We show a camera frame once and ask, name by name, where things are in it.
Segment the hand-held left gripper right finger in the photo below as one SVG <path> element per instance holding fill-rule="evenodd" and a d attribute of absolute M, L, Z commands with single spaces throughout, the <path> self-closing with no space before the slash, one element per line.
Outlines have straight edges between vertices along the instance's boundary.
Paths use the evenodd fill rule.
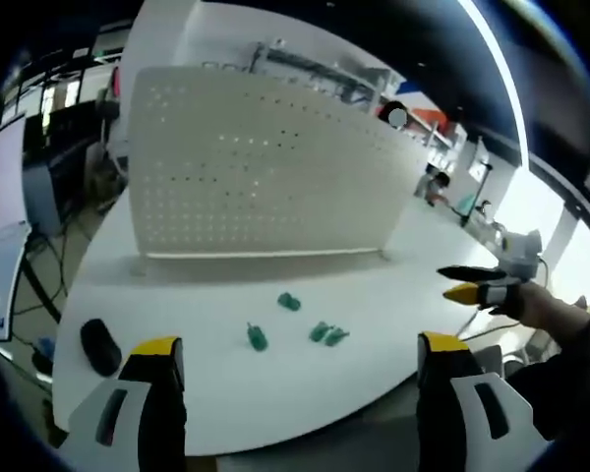
<path fill-rule="evenodd" d="M 418 335 L 420 471 L 527 471 L 547 449 L 531 405 L 454 335 Z"/>

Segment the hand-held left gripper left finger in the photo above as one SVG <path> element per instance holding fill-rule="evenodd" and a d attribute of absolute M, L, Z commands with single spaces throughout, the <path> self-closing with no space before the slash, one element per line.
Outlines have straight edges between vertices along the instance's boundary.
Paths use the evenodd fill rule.
<path fill-rule="evenodd" d="M 72 413 L 58 455 L 72 471 L 184 471 L 184 389 L 180 337 L 138 345 Z"/>

